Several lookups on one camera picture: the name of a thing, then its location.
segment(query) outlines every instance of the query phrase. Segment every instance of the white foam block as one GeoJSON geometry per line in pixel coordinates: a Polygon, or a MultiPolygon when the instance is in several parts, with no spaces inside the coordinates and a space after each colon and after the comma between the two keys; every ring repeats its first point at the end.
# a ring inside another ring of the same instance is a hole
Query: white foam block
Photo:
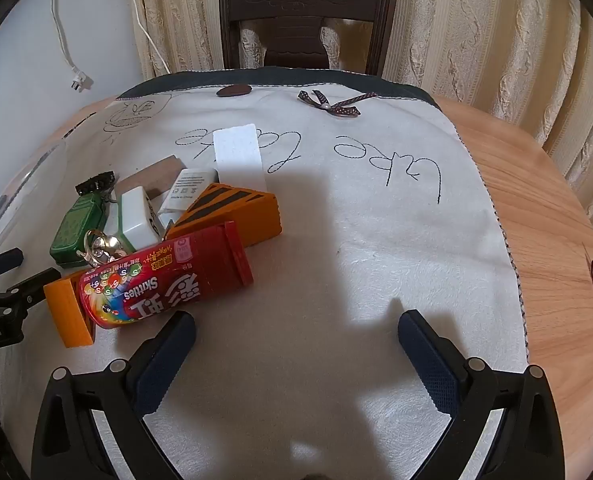
{"type": "Polygon", "coordinates": [[[256,126],[234,126],[214,132],[219,182],[266,192],[256,126]]]}

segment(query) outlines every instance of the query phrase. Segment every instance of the chair backrest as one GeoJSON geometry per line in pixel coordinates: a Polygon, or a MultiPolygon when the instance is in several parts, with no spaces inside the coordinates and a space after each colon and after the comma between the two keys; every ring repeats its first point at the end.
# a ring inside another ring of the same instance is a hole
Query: chair backrest
{"type": "Polygon", "coordinates": [[[396,0],[219,0],[224,66],[240,68],[239,22],[264,20],[265,65],[329,68],[321,27],[325,18],[342,18],[374,24],[365,73],[380,76],[395,8],[396,0]]]}

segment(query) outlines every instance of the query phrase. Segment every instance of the beige curtain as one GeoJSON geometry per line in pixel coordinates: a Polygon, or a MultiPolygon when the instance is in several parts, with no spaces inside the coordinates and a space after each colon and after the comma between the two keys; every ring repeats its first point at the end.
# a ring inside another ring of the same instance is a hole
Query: beige curtain
{"type": "MultiPolygon", "coordinates": [[[[218,0],[137,0],[173,72],[223,67],[218,0]]],[[[332,68],[362,72],[371,25],[329,20],[332,68]]],[[[244,67],[262,64],[259,24],[244,24],[244,67]]],[[[146,78],[163,67],[135,37],[146,78]]],[[[383,77],[517,124],[577,192],[593,223],[593,20],[578,0],[398,0],[383,77]]]]}

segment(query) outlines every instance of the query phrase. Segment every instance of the white wall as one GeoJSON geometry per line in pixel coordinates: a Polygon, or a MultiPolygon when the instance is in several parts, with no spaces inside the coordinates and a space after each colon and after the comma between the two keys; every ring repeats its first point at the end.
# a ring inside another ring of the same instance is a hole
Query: white wall
{"type": "Polygon", "coordinates": [[[131,0],[58,0],[73,62],[94,83],[70,88],[50,0],[21,0],[0,27],[0,192],[79,108],[142,81],[131,0]]]}

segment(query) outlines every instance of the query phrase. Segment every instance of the skittles candy tube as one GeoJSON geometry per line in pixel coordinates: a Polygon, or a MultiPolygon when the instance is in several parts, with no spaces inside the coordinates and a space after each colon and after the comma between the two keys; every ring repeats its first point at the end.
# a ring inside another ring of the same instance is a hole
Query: skittles candy tube
{"type": "Polygon", "coordinates": [[[97,325],[116,328],[253,282],[236,224],[225,222],[86,272],[79,300],[97,325]]]}

